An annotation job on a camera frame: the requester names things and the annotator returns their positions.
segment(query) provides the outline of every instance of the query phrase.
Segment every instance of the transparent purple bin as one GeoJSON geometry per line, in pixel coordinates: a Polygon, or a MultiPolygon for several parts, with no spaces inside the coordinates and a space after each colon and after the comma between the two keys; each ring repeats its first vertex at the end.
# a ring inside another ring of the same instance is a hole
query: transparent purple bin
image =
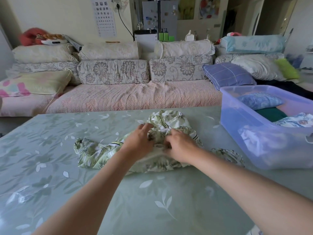
{"type": "Polygon", "coordinates": [[[313,115],[313,101],[273,86],[222,87],[221,124],[258,168],[313,168],[313,127],[288,128],[276,125],[237,100],[257,92],[277,96],[278,106],[288,116],[313,115]]]}

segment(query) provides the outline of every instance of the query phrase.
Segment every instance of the eye chart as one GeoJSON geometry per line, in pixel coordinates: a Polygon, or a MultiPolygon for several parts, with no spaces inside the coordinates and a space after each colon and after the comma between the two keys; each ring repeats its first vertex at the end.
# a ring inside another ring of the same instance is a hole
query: eye chart
{"type": "Polygon", "coordinates": [[[91,0],[91,2],[99,36],[102,38],[116,37],[114,14],[109,5],[111,0],[91,0]]]}

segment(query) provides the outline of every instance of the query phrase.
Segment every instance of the dark blanket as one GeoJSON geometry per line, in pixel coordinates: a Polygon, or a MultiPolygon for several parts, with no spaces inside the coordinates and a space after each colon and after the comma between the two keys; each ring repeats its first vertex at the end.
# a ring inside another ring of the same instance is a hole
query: dark blanket
{"type": "Polygon", "coordinates": [[[263,80],[256,80],[258,85],[270,85],[275,86],[280,89],[289,91],[293,94],[308,98],[313,100],[313,92],[303,89],[302,87],[296,85],[291,81],[277,81],[277,80],[270,80],[270,81],[263,81],[263,80]]]}

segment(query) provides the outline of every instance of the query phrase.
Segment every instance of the hand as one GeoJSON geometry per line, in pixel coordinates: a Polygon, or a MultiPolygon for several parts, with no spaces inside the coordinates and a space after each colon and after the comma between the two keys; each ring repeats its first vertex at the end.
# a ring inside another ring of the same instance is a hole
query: hand
{"type": "Polygon", "coordinates": [[[191,164],[191,155],[199,149],[196,142],[189,135],[176,129],[172,129],[171,135],[166,136],[164,144],[172,147],[172,149],[166,149],[165,153],[182,163],[191,164]]]}
{"type": "Polygon", "coordinates": [[[120,151],[131,154],[137,161],[152,151],[154,141],[148,140],[148,132],[153,128],[152,124],[141,124],[126,139],[120,151]]]}

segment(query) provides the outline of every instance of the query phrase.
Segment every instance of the dark green cloth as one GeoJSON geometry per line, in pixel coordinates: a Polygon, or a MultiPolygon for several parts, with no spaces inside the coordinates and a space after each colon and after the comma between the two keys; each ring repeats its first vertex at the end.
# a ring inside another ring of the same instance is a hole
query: dark green cloth
{"type": "Polygon", "coordinates": [[[276,107],[256,110],[256,112],[262,115],[265,119],[269,120],[270,122],[276,122],[287,117],[287,115],[283,111],[277,109],[276,107]]]}

